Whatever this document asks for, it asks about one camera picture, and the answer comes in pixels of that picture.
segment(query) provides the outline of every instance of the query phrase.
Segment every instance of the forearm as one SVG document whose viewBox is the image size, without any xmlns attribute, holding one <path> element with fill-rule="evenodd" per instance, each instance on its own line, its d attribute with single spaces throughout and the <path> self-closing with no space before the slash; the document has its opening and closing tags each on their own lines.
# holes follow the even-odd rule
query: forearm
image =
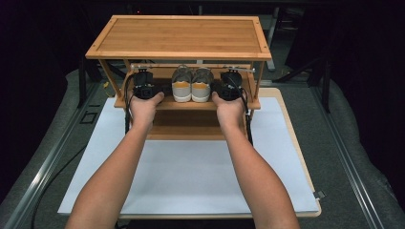
<svg viewBox="0 0 405 229">
<path fill-rule="evenodd" d="M 222 130 L 256 228 L 299 228 L 288 193 L 276 173 L 239 127 L 222 126 Z"/>
<path fill-rule="evenodd" d="M 81 190 L 67 228 L 113 228 L 128 196 L 148 126 L 134 127 Z"/>
</svg>

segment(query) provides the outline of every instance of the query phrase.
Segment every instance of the metal rail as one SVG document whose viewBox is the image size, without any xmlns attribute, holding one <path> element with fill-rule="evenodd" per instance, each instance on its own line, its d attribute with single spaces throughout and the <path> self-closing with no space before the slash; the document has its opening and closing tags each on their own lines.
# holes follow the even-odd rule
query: metal rail
<svg viewBox="0 0 405 229">
<path fill-rule="evenodd" d="M 363 184 L 363 181 L 361 180 L 360 175 L 357 173 L 357 170 L 352 162 L 352 158 L 349 154 L 349 151 L 346 148 L 345 143 L 343 142 L 343 139 L 340 136 L 331 115 L 325 111 L 322 105 L 321 102 L 322 96 L 321 93 L 319 92 L 319 89 L 316 87 L 311 87 L 310 91 L 312 92 L 312 95 L 315 97 L 317 106 L 319 107 L 319 110 L 322 112 L 322 115 L 325 118 L 328 127 L 330 128 L 330 132 L 338 148 L 338 155 L 340 161 L 343 165 L 343 168 L 345 169 L 346 175 L 348 176 L 349 182 L 351 183 L 352 189 L 357 197 L 360 207 L 364 213 L 364 216 L 366 217 L 366 220 L 370 225 L 370 228 L 375 229 L 384 228 L 384 225 L 382 224 L 381 219 L 379 218 L 377 212 L 375 211 L 372 200 L 370 199 L 370 196 L 366 190 L 366 187 Z"/>
<path fill-rule="evenodd" d="M 53 148 L 49 152 L 47 158 L 33 179 L 30 187 L 27 189 L 27 192 L 21 198 L 20 202 L 12 212 L 5 228 L 20 228 L 22 223 L 24 223 L 32 212 L 33 206 L 35 206 L 35 203 L 38 201 L 43 189 L 53 173 L 53 170 L 57 165 L 57 162 L 63 154 L 63 148 L 69 138 L 69 135 L 73 131 L 77 121 L 80 120 L 80 117 L 83 116 L 84 112 L 86 111 L 84 108 L 87 107 L 93 96 L 96 94 L 97 86 L 99 86 L 99 84 L 93 84 L 90 86 L 90 96 L 84 103 L 82 109 L 76 109 L 66 130 L 63 133 L 63 136 L 54 144 Z"/>
</svg>

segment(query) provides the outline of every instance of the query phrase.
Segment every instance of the shoe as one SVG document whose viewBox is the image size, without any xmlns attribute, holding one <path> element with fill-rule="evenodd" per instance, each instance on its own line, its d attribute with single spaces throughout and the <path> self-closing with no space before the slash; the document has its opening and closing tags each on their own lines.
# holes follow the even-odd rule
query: shoe
<svg viewBox="0 0 405 229">
<path fill-rule="evenodd" d="M 193 101 L 206 102 L 211 94 L 211 84 L 213 82 L 214 74 L 210 69 L 197 69 L 191 84 L 191 97 Z"/>
<path fill-rule="evenodd" d="M 172 91 L 176 102 L 187 102 L 191 99 L 191 79 L 193 71 L 186 65 L 179 65 L 172 75 Z"/>
</svg>

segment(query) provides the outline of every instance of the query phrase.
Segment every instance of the black camera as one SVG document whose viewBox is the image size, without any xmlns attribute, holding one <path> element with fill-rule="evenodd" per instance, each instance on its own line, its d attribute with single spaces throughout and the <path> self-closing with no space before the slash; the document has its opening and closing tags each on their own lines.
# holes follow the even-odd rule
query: black camera
<svg viewBox="0 0 405 229">
<path fill-rule="evenodd" d="M 165 95 L 171 94 L 172 87 L 170 85 L 155 85 L 153 74 L 147 72 L 146 69 L 139 69 L 139 72 L 133 75 L 134 80 L 134 96 L 141 99 L 149 99 L 164 92 Z"/>
<path fill-rule="evenodd" d="M 236 70 L 229 70 L 221 73 L 221 85 L 217 88 L 217 93 L 223 100 L 231 101 L 241 97 L 242 76 Z"/>
</svg>

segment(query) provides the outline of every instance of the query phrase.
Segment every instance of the black cable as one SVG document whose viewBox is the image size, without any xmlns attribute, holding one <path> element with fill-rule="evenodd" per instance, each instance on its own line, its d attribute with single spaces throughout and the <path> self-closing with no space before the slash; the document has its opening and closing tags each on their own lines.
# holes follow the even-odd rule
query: black cable
<svg viewBox="0 0 405 229">
<path fill-rule="evenodd" d="M 249 109 L 247 107 L 247 92 L 244 88 L 238 86 L 235 81 L 233 81 L 233 79 L 231 77 L 228 77 L 228 79 L 233 83 L 233 86 L 237 89 L 236 91 L 239 94 L 239 97 L 242 99 L 242 101 L 244 102 L 244 106 L 245 106 L 245 122 L 246 122 L 246 131 L 247 131 L 247 139 L 249 140 L 250 144 L 253 145 L 253 137 L 252 137 L 252 132 L 250 129 L 250 115 L 249 115 Z M 244 98 L 244 95 L 241 93 L 241 90 L 239 90 L 239 88 L 241 88 L 241 90 L 243 92 L 245 92 L 246 94 L 246 99 Z"/>
<path fill-rule="evenodd" d="M 34 229 L 35 227 L 35 216 L 36 216 L 36 212 L 38 211 L 39 208 L 39 203 L 41 202 L 41 199 L 44 197 L 45 193 L 47 192 L 48 188 L 51 186 L 51 184 L 53 183 L 53 181 L 57 178 L 57 176 L 59 176 L 59 174 L 87 147 L 87 143 L 86 145 L 83 146 L 83 148 L 81 148 L 54 176 L 53 178 L 46 184 L 44 190 L 42 191 L 41 195 L 39 196 L 38 201 L 36 202 L 34 209 L 33 209 L 33 213 L 32 213 L 32 219 L 31 219 L 31 229 Z"/>
<path fill-rule="evenodd" d="M 125 228 L 127 228 L 128 227 L 128 225 L 127 224 L 125 224 L 125 225 L 122 225 L 122 226 L 119 226 L 118 225 L 118 221 L 116 222 L 116 229 L 125 229 Z"/>
<path fill-rule="evenodd" d="M 129 113 L 130 110 L 130 103 L 131 99 L 134 96 L 135 92 L 133 92 L 131 98 L 128 99 L 128 87 L 129 87 L 129 82 L 134 78 L 134 74 L 130 75 L 125 82 L 124 86 L 124 100 L 125 100 L 125 134 L 129 131 L 129 122 L 131 120 L 131 115 Z"/>
</svg>

